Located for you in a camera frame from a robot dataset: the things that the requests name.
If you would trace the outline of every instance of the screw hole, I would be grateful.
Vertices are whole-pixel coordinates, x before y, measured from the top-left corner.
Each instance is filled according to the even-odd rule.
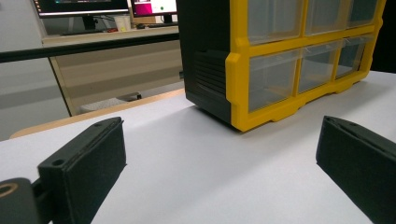
[[[14,192],[17,187],[18,185],[15,183],[7,183],[0,186],[0,198]]]
[[[59,165],[62,165],[62,164],[64,164],[64,160],[56,160],[56,161],[52,162],[52,165],[54,165],[54,166],[59,166]]]

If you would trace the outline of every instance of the monitor screen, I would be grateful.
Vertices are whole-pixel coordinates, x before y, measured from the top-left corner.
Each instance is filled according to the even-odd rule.
[[[131,1],[134,17],[164,16],[164,22],[168,22],[171,15],[177,14],[176,0]]]
[[[33,0],[38,17],[76,17],[128,13],[127,0]]]

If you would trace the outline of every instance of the plastic drawer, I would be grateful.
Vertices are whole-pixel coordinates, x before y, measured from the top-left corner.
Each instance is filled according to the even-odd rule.
[[[366,43],[373,39],[374,37],[372,35],[362,35],[346,39],[346,45],[341,50],[335,78],[344,77],[359,70],[361,56],[364,52]]]
[[[370,72],[386,2],[177,0],[186,98],[244,132],[346,91]]]
[[[309,0],[305,35],[345,30],[351,0]]]
[[[337,40],[304,48],[299,93],[314,89],[331,80],[335,53],[343,44],[343,40]]]
[[[291,96],[299,49],[250,59],[248,110],[252,112]]]
[[[300,35],[303,0],[249,0],[247,7],[250,45]]]
[[[377,0],[353,0],[350,9],[348,27],[357,27],[373,23]]]

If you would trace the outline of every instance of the white tabletop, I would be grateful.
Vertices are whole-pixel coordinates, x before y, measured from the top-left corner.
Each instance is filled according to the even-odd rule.
[[[318,136],[329,115],[396,141],[395,85],[396,75],[372,72],[247,133],[179,95],[0,142],[0,180],[36,180],[52,152],[96,121],[120,116],[128,165],[93,223],[371,223],[316,165]]]

